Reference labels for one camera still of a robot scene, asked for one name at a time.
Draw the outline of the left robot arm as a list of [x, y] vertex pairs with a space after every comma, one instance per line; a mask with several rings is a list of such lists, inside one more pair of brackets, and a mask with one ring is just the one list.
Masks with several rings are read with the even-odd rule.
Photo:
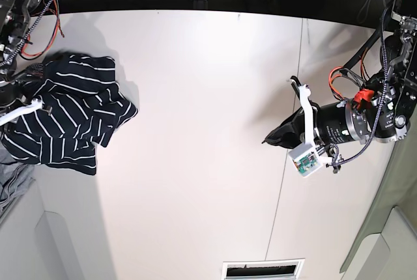
[[[384, 39], [381, 69], [371, 76], [364, 59], [393, 21], [398, 23], [397, 29]], [[390, 2], [374, 33], [351, 59], [331, 71], [328, 83], [332, 85], [337, 78], [352, 81], [359, 90], [353, 98], [346, 98], [332, 87], [335, 103], [310, 103], [316, 147], [403, 139], [416, 108], [416, 0]]]

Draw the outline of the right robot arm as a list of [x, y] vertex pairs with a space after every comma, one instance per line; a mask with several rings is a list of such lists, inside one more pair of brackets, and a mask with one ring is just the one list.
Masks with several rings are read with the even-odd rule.
[[56, 16], [55, 27], [46, 49], [49, 49], [59, 31], [58, 0], [1, 0], [1, 116], [21, 113], [20, 109], [38, 109], [40, 102], [26, 97], [23, 86], [42, 80], [41, 68], [19, 71], [16, 60], [33, 61], [43, 54], [29, 55], [23, 52], [31, 42], [30, 34], [47, 12]]

